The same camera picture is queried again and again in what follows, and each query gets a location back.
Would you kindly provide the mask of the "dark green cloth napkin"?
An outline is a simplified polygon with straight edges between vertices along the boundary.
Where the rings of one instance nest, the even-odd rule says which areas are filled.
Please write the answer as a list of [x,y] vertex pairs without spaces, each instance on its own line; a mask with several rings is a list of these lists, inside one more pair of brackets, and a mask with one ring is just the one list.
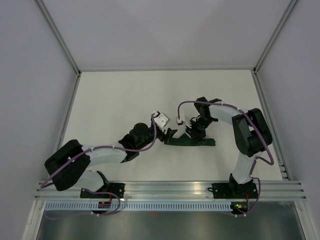
[[214,147],[216,145],[216,141],[214,138],[204,138],[197,140],[192,140],[187,134],[182,134],[178,138],[171,138],[169,141],[164,143],[165,145],[169,146],[178,146],[178,147]]

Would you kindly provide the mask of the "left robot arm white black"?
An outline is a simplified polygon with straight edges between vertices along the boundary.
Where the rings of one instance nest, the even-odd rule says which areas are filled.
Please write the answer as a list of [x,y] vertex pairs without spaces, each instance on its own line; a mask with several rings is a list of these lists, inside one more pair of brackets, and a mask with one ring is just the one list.
[[57,191],[65,191],[77,186],[92,191],[98,198],[104,198],[109,193],[110,184],[100,171],[91,171],[90,167],[130,162],[150,149],[156,140],[169,143],[176,132],[171,128],[162,130],[155,123],[148,126],[140,122],[111,145],[88,146],[72,139],[45,161],[44,167],[49,177],[40,187],[44,189],[53,185]]

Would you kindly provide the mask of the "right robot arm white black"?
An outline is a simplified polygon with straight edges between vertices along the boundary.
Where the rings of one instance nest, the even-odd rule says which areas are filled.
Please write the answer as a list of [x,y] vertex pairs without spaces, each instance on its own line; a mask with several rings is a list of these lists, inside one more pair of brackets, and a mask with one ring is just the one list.
[[213,140],[206,137],[206,130],[213,122],[222,121],[232,126],[235,145],[239,151],[237,163],[227,183],[212,183],[207,190],[214,199],[256,199],[259,190],[252,172],[262,152],[269,153],[273,137],[262,111],[253,108],[247,111],[224,104],[215,98],[208,101],[197,98],[193,103],[198,117],[192,118],[185,128],[192,145],[211,146]]

